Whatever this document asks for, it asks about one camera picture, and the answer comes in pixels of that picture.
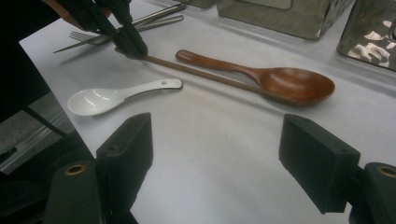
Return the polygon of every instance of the table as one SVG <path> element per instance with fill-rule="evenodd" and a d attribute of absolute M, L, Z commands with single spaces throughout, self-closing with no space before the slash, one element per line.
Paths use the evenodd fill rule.
<path fill-rule="evenodd" d="M 176 3 L 134 0 L 131 11 L 140 18 Z M 175 53 L 187 49 L 254 67 L 305 68 L 332 79 L 333 96 L 307 107 L 132 61 L 112 44 L 53 54 L 76 43 L 68 38 L 76 28 L 64 21 L 21 45 L 93 155 L 126 119 L 151 113 L 154 161 L 132 208 L 139 223 L 347 223 L 350 206 L 344 214 L 323 216 L 278 160 L 278 147 L 283 115 L 291 113 L 356 148 L 361 167 L 371 161 L 395 164 L 396 74 L 336 53 L 349 10 L 315 42 L 221 18 L 215 7 L 188 7 L 178 13 L 184 21 L 141 33 L 149 55 L 170 62 L 177 63 Z M 211 72 L 254 85 L 237 74 Z M 182 79 L 183 90 L 140 95 L 93 117 L 67 108 L 77 91 L 169 77 Z"/>

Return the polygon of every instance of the white spoon handle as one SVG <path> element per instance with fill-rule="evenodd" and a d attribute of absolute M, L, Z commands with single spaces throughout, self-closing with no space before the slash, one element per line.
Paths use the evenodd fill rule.
<path fill-rule="evenodd" d="M 135 86 L 129 89 L 122 90 L 122 96 L 124 101 L 129 98 L 142 94 L 148 91 L 159 91 L 159 90 L 179 90 L 183 87 L 183 83 L 180 79 L 168 78 L 149 82 L 140 86 Z"/>

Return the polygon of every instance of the floor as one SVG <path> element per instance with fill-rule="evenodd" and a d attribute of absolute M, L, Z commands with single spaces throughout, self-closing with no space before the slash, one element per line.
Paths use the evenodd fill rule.
<path fill-rule="evenodd" d="M 29 105 L 37 114 L 64 133 L 75 129 L 50 92 Z M 24 111 L 0 123 L 0 155 L 13 153 L 0 161 L 0 172 L 9 174 L 36 153 L 62 137 Z"/>

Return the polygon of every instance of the ceramic spoon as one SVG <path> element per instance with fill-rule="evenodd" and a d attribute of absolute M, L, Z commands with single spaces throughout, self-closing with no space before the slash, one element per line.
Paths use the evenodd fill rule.
<path fill-rule="evenodd" d="M 90 89 L 80 91 L 70 97 L 67 106 L 70 111 L 81 116 L 105 113 L 133 96 L 148 91 L 180 90 L 183 83 L 179 79 L 163 79 L 123 90 Z"/>
<path fill-rule="evenodd" d="M 176 57 L 184 63 L 244 74 L 255 80 L 273 98 L 294 105 L 312 105 L 327 99 L 334 92 L 334 83 L 330 79 L 304 69 L 251 68 L 207 58 L 184 49 L 178 51 Z"/>

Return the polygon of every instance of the white spoon bowl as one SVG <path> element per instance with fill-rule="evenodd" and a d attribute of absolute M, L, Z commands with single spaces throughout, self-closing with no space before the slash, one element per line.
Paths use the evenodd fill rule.
<path fill-rule="evenodd" d="M 180 79 L 169 78 L 122 90 L 89 89 L 79 91 L 70 97 L 67 106 L 74 114 L 92 116 L 103 114 L 138 94 L 148 91 L 181 90 L 182 87 Z"/>

